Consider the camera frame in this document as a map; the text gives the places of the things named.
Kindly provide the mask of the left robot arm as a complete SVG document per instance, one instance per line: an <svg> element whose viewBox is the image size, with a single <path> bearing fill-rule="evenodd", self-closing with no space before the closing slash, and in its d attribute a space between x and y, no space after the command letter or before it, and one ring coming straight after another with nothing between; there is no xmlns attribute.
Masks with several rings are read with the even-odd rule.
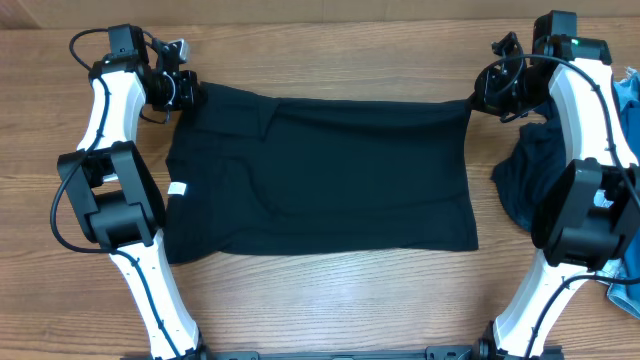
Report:
<svg viewBox="0 0 640 360"><path fill-rule="evenodd" d="M89 123L75 151L58 158L61 183L49 221L57 241L60 200L68 197L91 242L89 254L106 254L127 283L144 322L152 359L209 359L211 351L181 299L164 248L163 196L136 147L143 109L171 114L206 96L184 69L189 46L164 42L130 24L105 30L110 50L88 66L94 98Z"/></svg>

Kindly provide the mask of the black t-shirt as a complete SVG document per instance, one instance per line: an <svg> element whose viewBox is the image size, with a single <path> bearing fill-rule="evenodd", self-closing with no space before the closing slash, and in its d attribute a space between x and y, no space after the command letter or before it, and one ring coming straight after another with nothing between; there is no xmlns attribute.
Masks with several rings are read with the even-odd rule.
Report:
<svg viewBox="0 0 640 360"><path fill-rule="evenodd" d="M178 188L169 261L215 252L474 251L470 110L443 103L272 98L207 84L166 165Z"/></svg>

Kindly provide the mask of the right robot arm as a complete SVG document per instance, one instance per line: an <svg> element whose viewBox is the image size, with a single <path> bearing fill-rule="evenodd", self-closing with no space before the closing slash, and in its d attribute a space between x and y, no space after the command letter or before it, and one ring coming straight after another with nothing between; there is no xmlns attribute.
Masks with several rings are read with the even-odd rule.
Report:
<svg viewBox="0 0 640 360"><path fill-rule="evenodd" d="M501 122L546 100L558 110L566 168L537 206L531 267L508 307L470 346L427 349L432 359L561 359L546 338L572 296L624 255L639 229L639 162L619 124L606 41L578 36L573 12L534 23L532 51L514 33L492 45L472 109Z"/></svg>

